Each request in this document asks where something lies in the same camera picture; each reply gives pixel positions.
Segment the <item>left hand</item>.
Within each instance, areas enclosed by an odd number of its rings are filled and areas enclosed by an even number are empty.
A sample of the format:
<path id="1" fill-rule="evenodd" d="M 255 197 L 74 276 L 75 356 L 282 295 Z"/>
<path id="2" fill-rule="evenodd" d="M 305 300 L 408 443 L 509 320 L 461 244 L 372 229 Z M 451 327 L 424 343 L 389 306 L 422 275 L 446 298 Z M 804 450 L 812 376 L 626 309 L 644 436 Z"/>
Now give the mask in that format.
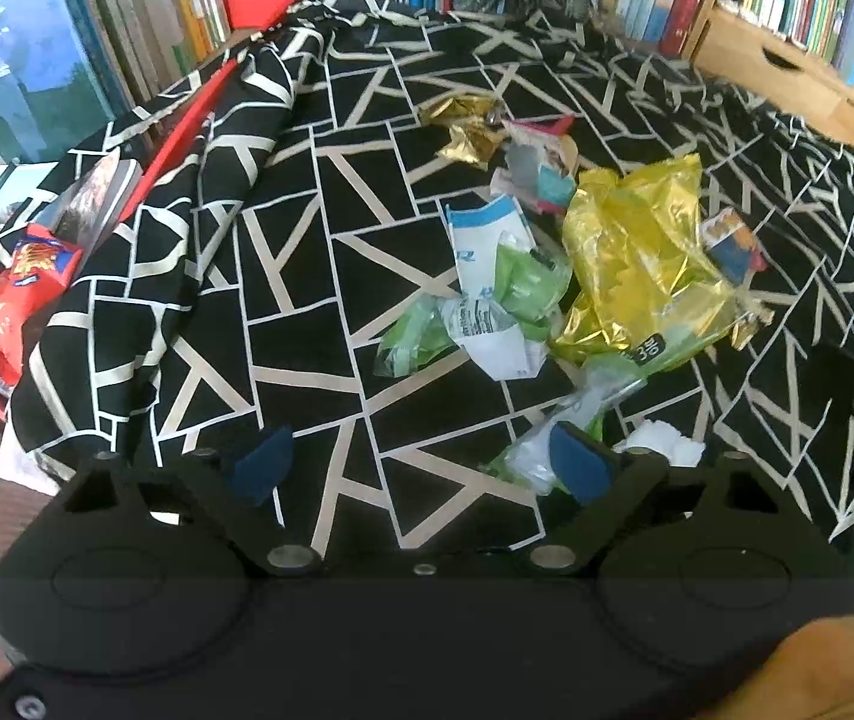
<path id="1" fill-rule="evenodd" d="M 786 637 L 697 718 L 854 718 L 854 617 L 824 617 Z"/>

